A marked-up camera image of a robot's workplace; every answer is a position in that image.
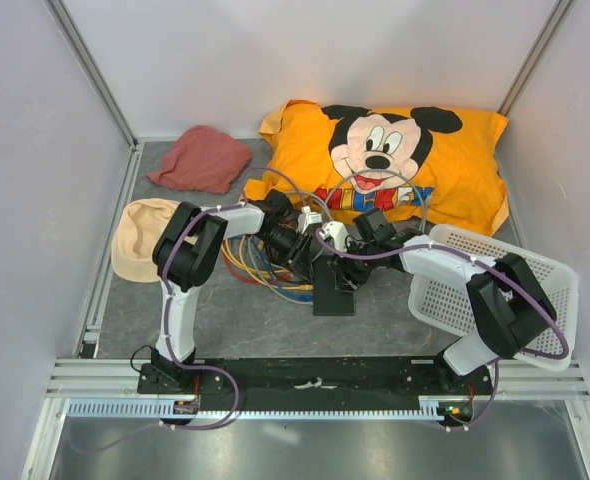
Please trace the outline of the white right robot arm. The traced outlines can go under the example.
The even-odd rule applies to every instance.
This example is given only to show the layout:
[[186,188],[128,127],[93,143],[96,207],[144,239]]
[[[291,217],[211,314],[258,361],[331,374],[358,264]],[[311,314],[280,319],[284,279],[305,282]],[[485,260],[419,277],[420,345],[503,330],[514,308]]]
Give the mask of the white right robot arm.
[[373,209],[360,216],[360,238],[351,241],[338,222],[316,232],[333,267],[349,286],[366,281],[377,267],[437,282],[466,297],[472,325],[439,355],[433,381],[442,392],[458,392],[477,368],[527,356],[540,368],[566,367],[570,347],[557,312],[525,256],[482,256],[441,243],[426,234],[397,231]]

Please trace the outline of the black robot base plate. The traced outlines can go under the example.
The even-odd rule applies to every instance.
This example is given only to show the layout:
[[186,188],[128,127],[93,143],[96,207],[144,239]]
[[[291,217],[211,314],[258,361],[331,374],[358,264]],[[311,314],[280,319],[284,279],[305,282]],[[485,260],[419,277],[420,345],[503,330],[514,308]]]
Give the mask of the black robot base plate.
[[489,370],[482,366],[458,377],[434,357],[293,357],[210,358],[194,363],[197,376],[186,388],[164,383],[146,363],[140,394],[196,394],[220,407],[233,406],[236,381],[240,405],[265,406],[411,406],[422,397],[469,398],[492,391]]

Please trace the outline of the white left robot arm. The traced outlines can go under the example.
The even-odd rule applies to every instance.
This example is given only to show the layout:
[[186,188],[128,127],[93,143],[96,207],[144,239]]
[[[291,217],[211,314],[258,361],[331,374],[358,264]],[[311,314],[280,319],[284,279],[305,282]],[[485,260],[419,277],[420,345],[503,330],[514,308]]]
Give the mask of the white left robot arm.
[[150,366],[171,392],[186,392],[197,376],[193,366],[197,301],[224,241],[255,236],[274,252],[270,265],[276,264],[308,284],[313,282],[311,239],[286,223],[294,212],[288,196],[278,190],[269,191],[259,201],[209,208],[182,202],[175,209],[152,253],[163,307]]

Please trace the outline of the black network switch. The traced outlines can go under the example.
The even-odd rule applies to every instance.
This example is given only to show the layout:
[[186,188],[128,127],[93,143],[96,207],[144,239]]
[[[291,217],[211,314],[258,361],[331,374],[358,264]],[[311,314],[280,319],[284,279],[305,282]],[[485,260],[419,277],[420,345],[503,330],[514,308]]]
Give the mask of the black network switch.
[[351,292],[336,289],[336,276],[326,256],[313,262],[313,315],[320,317],[349,317],[355,315]]

